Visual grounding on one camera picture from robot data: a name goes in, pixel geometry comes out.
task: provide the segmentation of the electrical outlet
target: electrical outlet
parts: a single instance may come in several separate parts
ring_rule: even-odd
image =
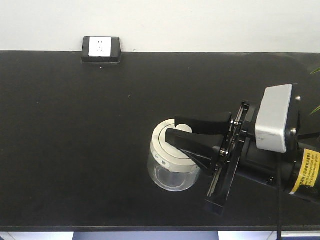
[[[85,36],[82,42],[82,62],[118,64],[121,61],[120,38],[116,36]]]
[[[89,57],[110,57],[111,37],[91,36],[89,41]]]

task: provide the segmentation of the black table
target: black table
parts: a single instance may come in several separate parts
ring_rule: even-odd
[[[176,114],[236,114],[268,86],[299,83],[303,131],[320,113],[318,54],[0,53],[0,231],[274,231],[274,189],[237,176],[223,216],[210,180],[183,192],[147,170],[153,129]],[[320,205],[283,194],[283,230],[320,230]]]

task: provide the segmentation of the bolt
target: bolt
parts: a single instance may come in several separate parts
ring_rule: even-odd
[[[227,156],[228,155],[228,151],[226,151],[224,148],[221,148],[221,150],[220,150],[220,156],[221,157],[225,157],[225,156]]]
[[[235,125],[238,126],[240,124],[240,122],[236,121],[236,120],[231,120],[231,125]]]
[[[296,135],[296,134],[297,134],[297,129],[296,129],[295,127],[292,128],[291,131],[290,131],[290,133],[291,133],[292,135]]]

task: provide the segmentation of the white jar lid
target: white jar lid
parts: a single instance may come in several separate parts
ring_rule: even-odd
[[[175,173],[190,173],[198,169],[198,165],[180,150],[166,142],[167,129],[178,129],[192,133],[185,124],[175,128],[175,120],[169,119],[160,123],[153,131],[150,144],[153,158],[163,167]]]

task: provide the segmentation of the yellow warning label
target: yellow warning label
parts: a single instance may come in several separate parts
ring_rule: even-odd
[[[320,152],[305,149],[299,176],[290,194],[294,194],[301,185],[313,187],[318,177],[319,168]]]

